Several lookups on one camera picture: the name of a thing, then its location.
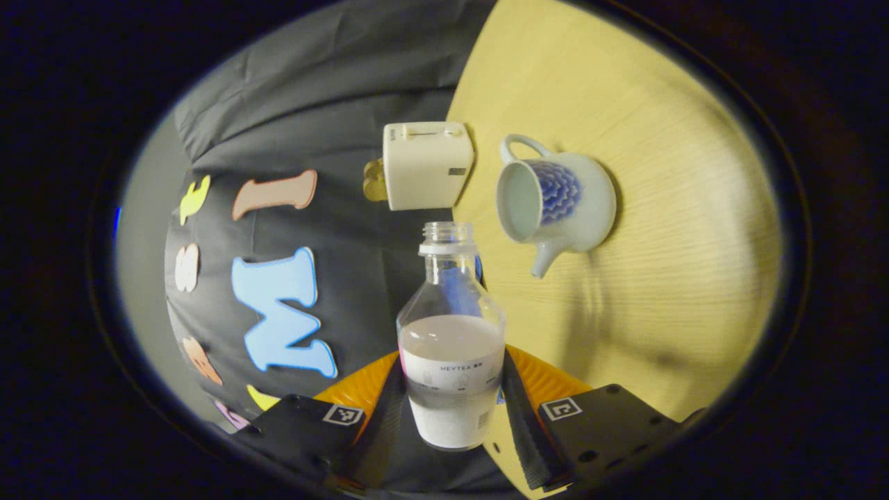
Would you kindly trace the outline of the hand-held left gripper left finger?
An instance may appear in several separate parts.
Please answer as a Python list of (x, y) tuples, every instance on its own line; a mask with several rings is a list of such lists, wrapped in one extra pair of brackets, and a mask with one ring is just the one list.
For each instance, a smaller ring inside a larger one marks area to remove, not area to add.
[(404, 400), (394, 351), (314, 397), (289, 394), (233, 434), (246, 447), (324, 487), (380, 487)]

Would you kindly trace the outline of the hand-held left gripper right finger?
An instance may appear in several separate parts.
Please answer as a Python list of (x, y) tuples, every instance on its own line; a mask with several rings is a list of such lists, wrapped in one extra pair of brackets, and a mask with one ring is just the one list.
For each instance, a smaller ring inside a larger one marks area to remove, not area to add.
[(515, 346), (501, 390), (530, 490), (600, 490), (648, 462), (686, 430), (620, 384), (593, 388)]

